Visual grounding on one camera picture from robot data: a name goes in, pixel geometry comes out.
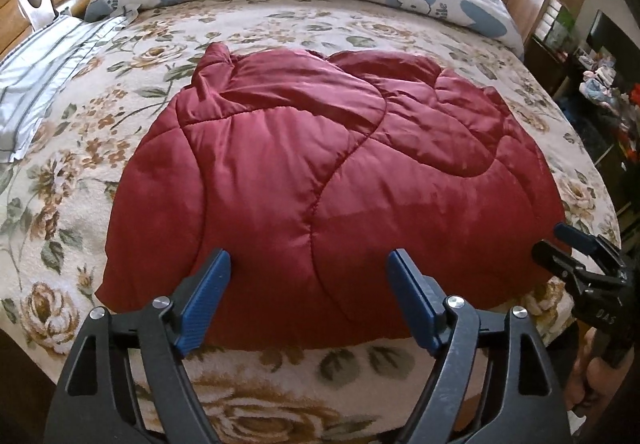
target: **bed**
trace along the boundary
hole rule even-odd
[[[87,17],[97,20],[142,2],[135,19],[97,42],[95,55],[65,80],[24,156],[0,167],[0,329],[53,381],[82,319],[98,304],[94,293],[120,175],[214,41],[236,53],[279,47],[325,55],[371,48],[415,53],[479,87],[494,86],[543,151],[567,221],[620,245],[599,173],[560,109],[519,61],[513,37],[489,39],[445,21],[442,6],[434,20],[417,14],[412,2],[412,12],[381,5],[389,0],[89,2],[0,0],[2,57],[46,28],[56,11],[69,8],[83,16],[89,6]],[[572,323],[571,300],[557,280],[495,307],[516,304],[534,316],[547,344]],[[220,437],[238,443],[369,439],[400,427],[432,364],[413,340],[319,350],[207,347],[186,360]],[[136,356],[134,374],[146,423],[159,429]],[[481,387],[482,371],[476,375],[469,397]]]

